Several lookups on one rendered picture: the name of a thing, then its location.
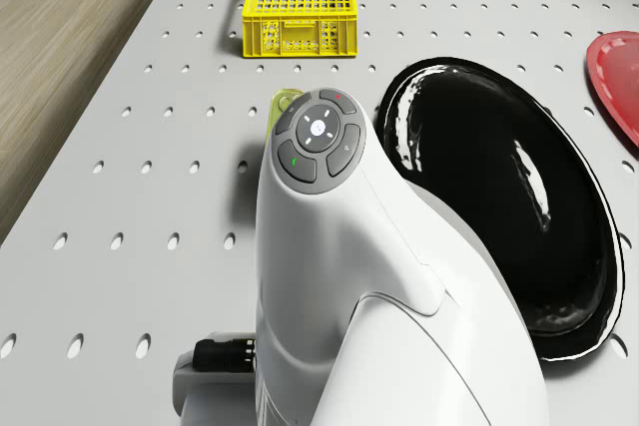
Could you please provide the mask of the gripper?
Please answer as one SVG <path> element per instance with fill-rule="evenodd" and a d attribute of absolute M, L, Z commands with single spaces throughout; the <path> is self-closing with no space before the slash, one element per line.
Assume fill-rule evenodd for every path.
<path fill-rule="evenodd" d="M 179 356 L 172 399 L 180 426 L 257 426 L 252 332 L 214 332 Z"/>

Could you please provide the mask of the black plate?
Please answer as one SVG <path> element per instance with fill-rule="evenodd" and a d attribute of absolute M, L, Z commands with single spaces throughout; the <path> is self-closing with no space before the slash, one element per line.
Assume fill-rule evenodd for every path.
<path fill-rule="evenodd" d="M 436 57 L 393 78 L 375 130 L 397 171 L 479 237 L 541 360 L 605 342 L 625 288 L 618 229 L 589 163 L 544 106 L 479 63 Z"/>

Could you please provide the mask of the red plate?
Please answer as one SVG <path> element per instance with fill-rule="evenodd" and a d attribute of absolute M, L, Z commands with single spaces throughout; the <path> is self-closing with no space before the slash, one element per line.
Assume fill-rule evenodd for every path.
<path fill-rule="evenodd" d="M 586 67 L 607 112 L 639 148 L 639 32 L 597 36 L 586 50 Z"/>

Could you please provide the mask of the flat-sided can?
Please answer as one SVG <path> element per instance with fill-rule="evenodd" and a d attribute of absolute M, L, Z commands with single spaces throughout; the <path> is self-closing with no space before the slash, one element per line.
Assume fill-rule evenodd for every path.
<path fill-rule="evenodd" d="M 292 125 L 295 114 L 290 112 L 291 103 L 303 94 L 304 92 L 298 89 L 280 89 L 274 93 L 269 112 L 267 138 L 270 137 L 281 116 L 285 116 L 285 127 L 289 128 Z"/>

